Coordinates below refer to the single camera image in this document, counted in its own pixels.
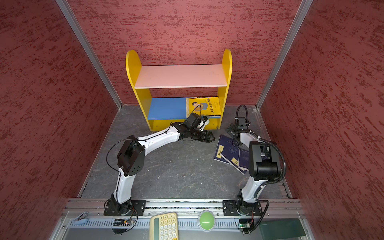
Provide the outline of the dark blue book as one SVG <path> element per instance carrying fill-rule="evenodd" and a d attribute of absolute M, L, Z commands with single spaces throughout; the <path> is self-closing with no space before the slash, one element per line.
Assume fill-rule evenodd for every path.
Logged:
<path fill-rule="evenodd" d="M 233 143 L 233 139 L 225 135 L 220 135 L 214 160 L 225 164 L 239 165 L 240 149 Z"/>
<path fill-rule="evenodd" d="M 235 167 L 236 170 L 245 175 L 249 171 L 249 152 L 240 150 L 239 156 L 232 157 L 230 163 Z"/>

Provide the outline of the yellow cartoon book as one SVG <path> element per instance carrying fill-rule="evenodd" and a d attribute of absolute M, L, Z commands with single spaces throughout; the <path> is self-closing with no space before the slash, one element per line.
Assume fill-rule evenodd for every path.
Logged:
<path fill-rule="evenodd" d="M 186 98 L 186 116 L 196 113 L 207 118 L 220 118 L 221 107 L 218 97 Z"/>

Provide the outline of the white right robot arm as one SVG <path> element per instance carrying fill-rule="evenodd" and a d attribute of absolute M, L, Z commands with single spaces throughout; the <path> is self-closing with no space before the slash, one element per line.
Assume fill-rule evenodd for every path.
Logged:
<path fill-rule="evenodd" d="M 287 163 L 280 149 L 266 139 L 261 138 L 248 124 L 230 124 L 227 133 L 238 144 L 249 149 L 249 174 L 246 186 L 237 196 L 236 209 L 239 215 L 261 215 L 260 194 L 267 185 L 282 181 L 287 173 Z"/>

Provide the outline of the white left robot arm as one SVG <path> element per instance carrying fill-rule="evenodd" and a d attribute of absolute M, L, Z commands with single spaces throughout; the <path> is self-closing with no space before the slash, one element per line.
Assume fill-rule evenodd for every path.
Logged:
<path fill-rule="evenodd" d="M 118 181 L 112 197 L 115 203 L 120 206 L 130 203 L 135 176 L 143 169 L 149 153 L 183 139 L 211 143 L 216 138 L 204 127 L 189 127 L 186 122 L 171 123 L 164 130 L 145 137 L 129 136 L 117 155 Z"/>

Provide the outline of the dark blue book top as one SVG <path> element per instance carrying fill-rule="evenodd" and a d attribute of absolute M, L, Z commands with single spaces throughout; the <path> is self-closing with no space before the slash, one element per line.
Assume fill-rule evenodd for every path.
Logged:
<path fill-rule="evenodd" d="M 249 152 L 240 150 L 239 156 L 232 157 L 230 163 L 235 167 L 236 170 L 245 175 L 249 171 Z"/>

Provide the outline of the yellow wooden bookshelf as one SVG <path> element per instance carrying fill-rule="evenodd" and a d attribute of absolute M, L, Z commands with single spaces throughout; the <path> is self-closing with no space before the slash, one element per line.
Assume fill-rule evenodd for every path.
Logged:
<path fill-rule="evenodd" d="M 150 131 L 160 131 L 170 123 L 186 120 L 186 98 L 201 98 L 154 98 L 151 90 L 188 88 L 218 89 L 215 97 L 220 101 L 221 117 L 208 118 L 210 123 L 206 127 L 207 130 L 218 130 L 223 120 L 232 70 L 233 58 L 229 49 L 224 51 L 222 63 L 217 65 L 142 66 L 136 51 L 130 50 L 126 54 L 127 76 Z"/>

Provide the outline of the green round button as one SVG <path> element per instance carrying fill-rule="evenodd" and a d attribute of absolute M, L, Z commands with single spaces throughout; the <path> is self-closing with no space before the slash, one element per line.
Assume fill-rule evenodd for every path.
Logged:
<path fill-rule="evenodd" d="M 215 227 L 215 216 L 208 210 L 201 211 L 198 216 L 198 226 L 204 232 L 210 232 Z"/>

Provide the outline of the right circuit board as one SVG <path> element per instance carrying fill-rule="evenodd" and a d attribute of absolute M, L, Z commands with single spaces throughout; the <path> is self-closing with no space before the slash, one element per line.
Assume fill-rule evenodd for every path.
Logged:
<path fill-rule="evenodd" d="M 250 219 L 239 219 L 240 229 L 249 229 L 251 227 L 252 220 Z"/>

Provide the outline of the circuit board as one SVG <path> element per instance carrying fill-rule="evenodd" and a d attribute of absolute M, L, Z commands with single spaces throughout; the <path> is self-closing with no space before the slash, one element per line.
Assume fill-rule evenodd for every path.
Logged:
<path fill-rule="evenodd" d="M 249 229 L 251 227 L 252 220 L 250 219 L 239 219 L 240 229 Z"/>
<path fill-rule="evenodd" d="M 114 219 L 112 227 L 113 228 L 128 228 L 131 227 L 131 225 L 134 222 L 132 220 L 128 219 Z"/>

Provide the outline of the yellow calculator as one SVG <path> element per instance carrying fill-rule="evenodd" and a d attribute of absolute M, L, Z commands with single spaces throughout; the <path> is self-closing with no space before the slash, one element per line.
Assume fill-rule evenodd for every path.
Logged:
<path fill-rule="evenodd" d="M 176 212 L 157 215 L 150 220 L 150 240 L 179 240 Z"/>

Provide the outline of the left circuit board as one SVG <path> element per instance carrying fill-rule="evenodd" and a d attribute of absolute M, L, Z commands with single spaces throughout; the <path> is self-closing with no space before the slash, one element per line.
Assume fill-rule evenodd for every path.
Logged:
<path fill-rule="evenodd" d="M 114 219 L 112 227 L 113 228 L 128 228 L 131 227 L 131 225 L 134 222 L 132 220 L 128 219 Z"/>

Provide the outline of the metal clip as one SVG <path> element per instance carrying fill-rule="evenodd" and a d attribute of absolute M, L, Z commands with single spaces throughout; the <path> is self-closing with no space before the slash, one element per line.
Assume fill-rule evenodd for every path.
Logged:
<path fill-rule="evenodd" d="M 75 226 L 86 224 L 88 222 L 87 216 L 88 212 L 83 212 L 72 221 L 72 224 Z"/>

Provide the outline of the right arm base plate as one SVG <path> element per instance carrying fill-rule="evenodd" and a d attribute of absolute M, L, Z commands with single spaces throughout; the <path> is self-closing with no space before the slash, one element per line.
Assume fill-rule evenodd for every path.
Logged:
<path fill-rule="evenodd" d="M 235 200 L 223 200 L 224 216 L 260 217 L 262 207 L 260 203 L 247 203 Z"/>

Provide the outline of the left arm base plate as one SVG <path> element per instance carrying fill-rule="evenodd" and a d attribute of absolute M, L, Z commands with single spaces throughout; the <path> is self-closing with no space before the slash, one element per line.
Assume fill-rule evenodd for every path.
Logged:
<path fill-rule="evenodd" d="M 145 200 L 128 200 L 123 204 L 118 204 L 115 199 L 108 199 L 104 204 L 104 216 L 127 216 L 131 214 L 142 216 L 146 202 Z"/>

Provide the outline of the aluminium corner post right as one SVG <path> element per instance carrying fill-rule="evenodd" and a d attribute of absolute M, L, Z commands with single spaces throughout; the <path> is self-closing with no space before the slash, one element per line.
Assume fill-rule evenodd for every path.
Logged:
<path fill-rule="evenodd" d="M 280 68 L 282 67 L 283 63 L 284 63 L 284 60 L 288 54 L 288 52 L 290 51 L 290 48 L 303 24 L 303 21 L 311 7 L 313 3 L 313 0 L 302 0 L 301 1 L 301 4 L 298 8 L 298 11 L 294 17 L 294 20 L 290 26 L 290 29 L 287 33 L 287 36 L 283 42 L 283 45 L 280 49 L 280 52 L 277 56 L 277 59 L 275 61 L 275 64 L 271 70 L 271 73 L 267 79 L 267 82 L 266 82 L 266 85 L 257 101 L 257 104 L 256 104 L 256 110 L 257 111 L 260 111 L 262 106 L 263 106 L 263 103 L 265 102 L 266 98 L 267 98 L 267 95 L 280 71 Z"/>

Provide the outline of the aluminium corner post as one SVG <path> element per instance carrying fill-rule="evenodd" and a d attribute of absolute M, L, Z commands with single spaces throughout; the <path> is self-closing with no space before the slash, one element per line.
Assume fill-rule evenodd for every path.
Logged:
<path fill-rule="evenodd" d="M 114 100 L 115 104 L 117 105 L 118 109 L 120 110 L 122 106 L 124 105 L 121 101 L 120 97 L 118 96 L 118 93 L 116 92 L 112 82 L 110 81 L 106 71 L 104 70 L 100 60 L 98 59 L 95 51 L 93 50 L 90 42 L 88 41 L 84 31 L 82 30 L 78 20 L 75 17 L 74 12 L 72 11 L 68 1 L 65 0 L 55 0 L 57 5 L 59 6 L 61 12 L 63 13 L 64 17 L 66 18 L 68 24 L 70 25 L 71 29 L 73 30 L 74 34 L 76 35 L 78 41 L 80 42 L 81 46 L 83 47 L 85 53 L 87 54 L 89 60 L 91 61 L 92 65 L 94 66 L 95 70 L 97 71 L 99 77 L 101 78 L 103 84 L 105 85 L 107 91 L 109 92 L 111 98 Z"/>
<path fill-rule="evenodd" d="M 288 54 L 288 52 L 290 51 L 290 48 L 303 24 L 303 21 L 311 7 L 313 3 L 313 0 L 302 0 L 301 1 L 301 4 L 298 8 L 298 11 L 294 17 L 294 20 L 290 26 L 290 29 L 287 33 L 287 36 L 283 42 L 283 45 L 280 49 L 280 52 L 277 56 L 277 59 L 275 61 L 275 64 L 271 70 L 271 73 L 267 79 L 267 82 L 266 82 L 266 85 L 257 101 L 257 104 L 256 104 L 256 110 L 257 111 L 260 111 L 262 106 L 263 106 L 263 103 L 265 102 L 266 98 L 267 98 L 267 95 L 280 71 L 280 68 L 282 67 L 283 63 L 284 63 L 284 60 Z"/>

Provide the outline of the aluminium corner post left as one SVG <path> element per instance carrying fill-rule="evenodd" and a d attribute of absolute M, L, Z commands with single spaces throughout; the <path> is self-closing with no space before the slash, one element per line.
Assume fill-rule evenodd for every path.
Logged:
<path fill-rule="evenodd" d="M 75 17 L 74 12 L 72 11 L 68 1 L 65 0 L 55 0 L 57 5 L 59 6 L 61 12 L 63 13 L 64 17 L 66 18 L 68 24 L 70 25 L 71 29 L 73 30 L 74 34 L 76 35 L 78 41 L 80 42 L 81 46 L 83 47 L 85 53 L 87 54 L 89 60 L 91 61 L 92 65 L 94 66 L 95 70 L 97 71 L 99 77 L 101 78 L 103 84 L 105 85 L 107 91 L 109 92 L 111 98 L 114 100 L 115 104 L 117 105 L 118 109 L 120 110 L 122 106 L 124 105 L 121 101 L 120 97 L 118 96 L 118 93 L 116 92 L 112 82 L 110 81 L 106 71 L 104 70 L 100 60 L 98 59 L 95 51 L 93 50 L 90 42 L 88 41 L 84 31 L 82 30 L 78 20 Z"/>

